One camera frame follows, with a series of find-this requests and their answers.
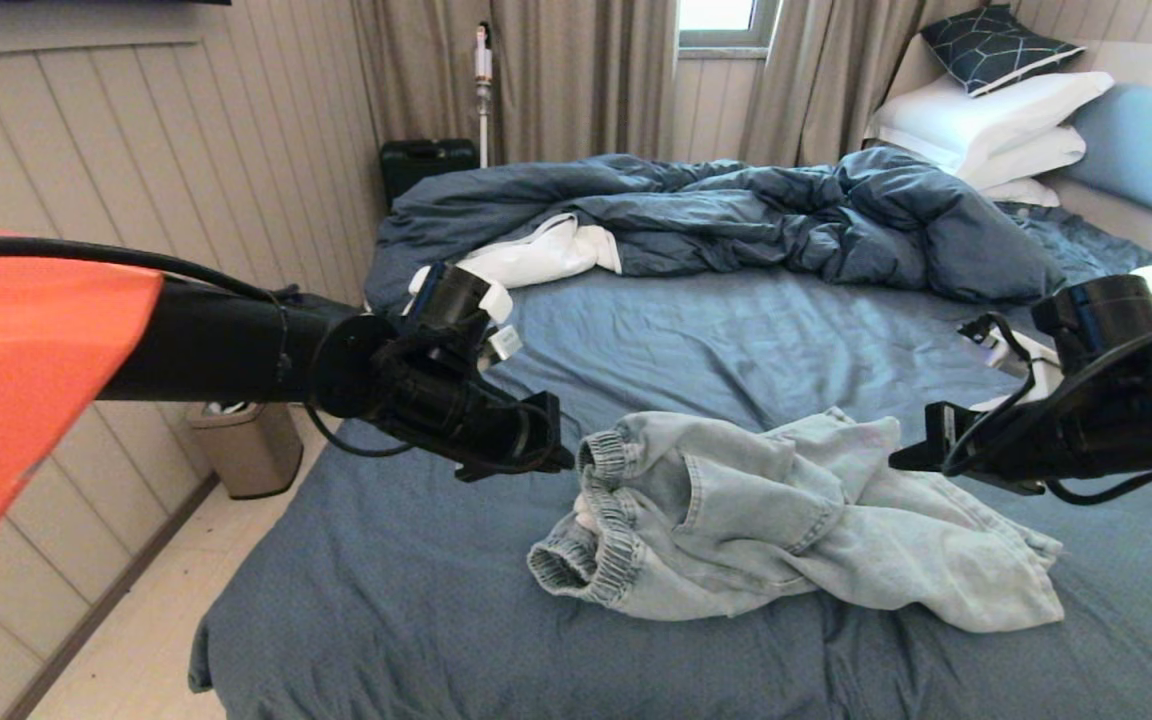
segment wall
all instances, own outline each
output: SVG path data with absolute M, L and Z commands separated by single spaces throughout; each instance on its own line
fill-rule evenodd
M 47 5 L 0 3 L 0 50 Z M 0 53 L 0 227 L 361 301 L 382 205 L 351 3 L 82 13 L 86 40 Z M 0 524 L 0 717 L 210 471 L 183 406 L 82 415 Z
M 1152 0 L 1016 0 L 1011 12 L 1055 37 L 1152 41 Z M 753 59 L 679 60 L 673 160 L 737 158 L 761 68 Z

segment bed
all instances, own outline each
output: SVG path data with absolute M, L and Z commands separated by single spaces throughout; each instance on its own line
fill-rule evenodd
M 1061 209 L 1003 205 L 1069 282 L 1152 252 Z M 515 291 L 526 349 L 490 370 L 563 402 L 575 447 L 622 415 L 669 410 L 767 430 L 838 406 L 896 416 L 1014 389 L 955 328 L 995 306 L 749 268 L 627 278 L 594 270 Z M 357 420 L 359 446 L 387 438 Z M 570 510 L 573 473 L 452 479 L 426 452 L 328 448 L 198 629 L 192 688 L 230 717 L 1152 717 L 1152 486 L 1098 507 L 956 483 L 1064 543 L 1066 620 L 971 634 L 920 606 L 826 593 L 733 619 L 652 623 L 553 597 L 526 551 Z M 1114 480 L 1079 485 L 1084 492 Z

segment white pillow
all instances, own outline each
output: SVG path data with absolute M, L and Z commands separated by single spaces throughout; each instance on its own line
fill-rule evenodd
M 1049 131 L 1112 86 L 1108 73 L 1052 73 L 969 97 L 946 74 L 888 100 L 869 120 L 865 137 L 919 152 L 963 177 L 990 156 Z
M 973 188 L 993 187 L 1015 179 L 1028 179 L 1055 168 L 1074 165 L 1087 153 L 1087 143 L 1070 127 L 1055 127 L 1011 150 L 996 152 L 975 169 L 960 169 L 957 177 Z
M 1030 205 L 1043 205 L 1044 209 L 1060 209 L 1060 197 L 1056 191 L 1036 179 L 1018 179 L 984 188 L 980 195 L 994 202 L 1028 202 Z

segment stainless steel trash can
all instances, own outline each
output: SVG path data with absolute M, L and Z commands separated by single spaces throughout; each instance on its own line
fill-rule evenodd
M 189 407 L 189 425 L 234 500 L 278 495 L 291 487 L 305 446 L 287 406 Z

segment floor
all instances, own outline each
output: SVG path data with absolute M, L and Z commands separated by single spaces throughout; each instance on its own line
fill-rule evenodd
M 291 491 L 238 502 L 215 487 L 74 657 L 32 720 L 223 720 L 217 694 L 189 692 L 189 644 L 202 614 L 283 515 L 326 444 L 303 410 L 293 408 L 291 416 L 305 438 Z M 328 424 L 335 429 L 338 420 Z

